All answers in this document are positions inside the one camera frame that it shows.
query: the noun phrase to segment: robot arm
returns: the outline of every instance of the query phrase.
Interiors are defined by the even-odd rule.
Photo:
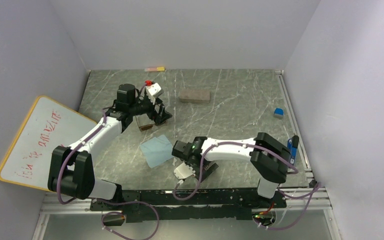
[[[226,142],[234,143],[238,146],[221,144]],[[206,153],[203,159],[202,172],[200,172],[202,154],[211,146],[217,147],[213,147]],[[267,153],[266,155],[262,153],[261,149],[247,146],[263,147],[272,153]],[[288,174],[288,165],[280,161],[279,157],[287,161],[291,158],[291,152],[288,147],[263,132],[258,133],[255,138],[243,140],[218,140],[198,136],[195,137],[193,142],[189,143],[177,141],[173,147],[172,155],[183,161],[174,170],[174,175],[180,180],[190,176],[199,179],[200,175],[202,175],[201,180],[205,180],[218,167],[214,163],[216,160],[251,162],[261,175],[257,192],[260,196],[269,199],[273,197],[279,184],[286,182]]]
[[[93,159],[125,131],[134,116],[147,114],[156,126],[164,124],[172,117],[165,111],[163,102],[158,98],[164,92],[161,87],[157,83],[147,81],[143,88],[145,94],[141,99],[142,90],[137,90],[131,84],[120,85],[113,105],[93,129],[69,147],[57,146],[54,149],[48,177],[49,190],[57,191],[60,170],[68,159],[66,165],[74,168],[65,167],[62,172],[62,194],[78,199],[101,198],[114,202],[123,200],[121,185],[95,177]]]

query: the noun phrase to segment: white object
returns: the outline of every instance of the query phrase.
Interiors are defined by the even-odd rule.
[[[278,187],[279,187],[278,183],[271,182],[269,180],[266,180],[264,177],[260,177],[258,187],[257,187],[257,193],[261,197],[271,199],[275,195],[275,191]]]
[[[38,97],[0,166],[0,180],[49,191],[52,151],[68,146],[95,124],[46,96]]]
[[[384,239],[384,1],[322,0],[285,74],[342,238]]]
[[[109,181],[104,181],[95,177],[95,185],[92,192],[89,194],[89,198],[100,198],[111,200],[116,193],[117,186]]]
[[[98,124],[92,128],[88,133],[82,136],[78,141],[69,145],[71,149],[74,149],[77,145],[82,143],[86,137],[90,136],[97,128],[103,125],[104,118],[102,117]],[[78,150],[79,152],[87,151],[92,155],[92,162],[94,158],[98,157],[98,154],[102,149],[110,145],[111,141],[118,137],[122,133],[122,122],[114,117],[107,116],[106,124],[95,136],[88,142],[83,142],[83,146]]]
[[[186,179],[192,176],[192,174],[194,173],[195,171],[192,169],[192,167],[186,165],[185,162],[182,162],[179,166],[174,169],[174,176],[176,176],[177,179]]]
[[[251,156],[250,153],[254,151],[253,147],[242,147],[237,145],[218,145],[221,142],[236,142],[242,145],[250,144],[255,145],[256,141],[253,137],[243,140],[218,140],[214,138],[208,138],[202,144],[202,152],[211,147],[211,145],[217,145],[213,149],[211,149],[206,155],[205,159],[207,161],[216,161],[216,160],[242,160],[242,161],[250,161]]]
[[[149,99],[154,105],[155,105],[156,98],[158,98],[161,94],[164,93],[164,90],[161,88],[161,86],[158,83],[154,83],[151,86],[146,86],[145,91]]]

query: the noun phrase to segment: red handwritten text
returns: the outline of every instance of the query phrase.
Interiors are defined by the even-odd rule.
[[[49,143],[49,141],[51,140],[50,134],[55,130],[56,126],[58,125],[61,119],[61,115],[57,111],[52,110],[52,115],[50,116],[50,118],[50,120],[46,121],[43,133],[40,134],[40,140],[37,142],[39,146],[45,148],[46,144]]]
[[[15,171],[14,173],[22,178],[26,179],[32,179],[33,176],[33,165],[32,164],[26,164],[26,166],[21,167],[22,170]]]
[[[40,156],[42,156],[42,153],[38,153],[37,151],[32,151],[28,156],[25,156],[22,159],[28,159],[28,158],[37,159]]]

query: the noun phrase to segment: gray marble surface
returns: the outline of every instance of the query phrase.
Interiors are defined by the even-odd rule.
[[[173,118],[162,126],[154,126],[143,132],[133,120],[127,130],[94,159],[95,175],[121,184],[123,189],[170,190],[178,182],[173,170],[181,163],[179,159],[170,159],[154,168],[148,166],[140,144],[153,137],[165,135],[174,144],[176,140],[190,142],[196,136],[236,140],[266,132],[286,144],[294,134],[285,110],[284,96],[273,70],[93,70],[79,112],[98,121],[102,117],[101,108],[113,103],[120,84],[130,83],[140,88],[145,80],[155,81],[164,89],[160,98]],[[180,102],[179,91],[184,88],[210,90],[210,103]],[[283,119],[273,117],[275,108],[284,109]],[[146,119],[140,117],[139,124],[147,124]],[[288,175],[283,187],[308,187],[299,155],[296,161],[295,166],[300,173]],[[257,186],[259,173],[251,163],[221,160],[217,164],[218,169],[201,184],[201,188]],[[195,178],[188,178],[181,188],[192,189],[195,184]]]

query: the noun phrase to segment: metal frame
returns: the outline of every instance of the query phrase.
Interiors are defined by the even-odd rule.
[[[294,111],[292,109],[291,101],[289,99],[289,95],[285,86],[285,82],[283,79],[282,74],[284,73],[283,70],[277,70],[275,71],[276,78],[278,78],[278,82],[280,85],[280,89],[283,93],[283,99],[285,101],[286,111],[288,112],[289,120],[292,126],[293,131],[299,136],[299,154],[302,159],[302,164],[304,166],[305,175],[310,183],[314,179],[313,171],[310,167],[310,163],[308,160],[307,152],[304,147],[301,133],[298,129],[297,120],[295,119]],[[282,190],[289,194],[289,195],[303,195],[306,193],[309,193],[312,189],[311,188],[282,188]],[[68,200],[70,197],[63,196],[64,200]],[[286,208],[276,208],[276,211],[302,211],[304,206],[307,203],[308,198],[304,199],[289,199],[286,198]],[[70,214],[87,214],[87,215],[94,215],[94,214],[105,214],[109,211],[90,211],[91,206],[90,199],[80,200],[76,199],[72,201],[70,204],[67,205],[61,205],[58,202],[57,195],[54,192],[47,192],[45,194],[45,197],[43,199],[42,207],[40,209],[39,219],[37,221],[36,229],[33,234],[32,240],[42,240],[46,231],[46,227],[49,222],[49,218],[51,215],[70,215]],[[262,212],[266,211],[266,208],[258,208],[253,209],[252,211]],[[320,188],[318,192],[315,192],[312,196],[311,202],[308,206],[308,210],[323,210],[325,220],[330,232],[330,236],[333,240],[341,240],[341,234],[338,229],[338,224],[336,222],[331,201],[329,199],[328,191],[326,188]]]

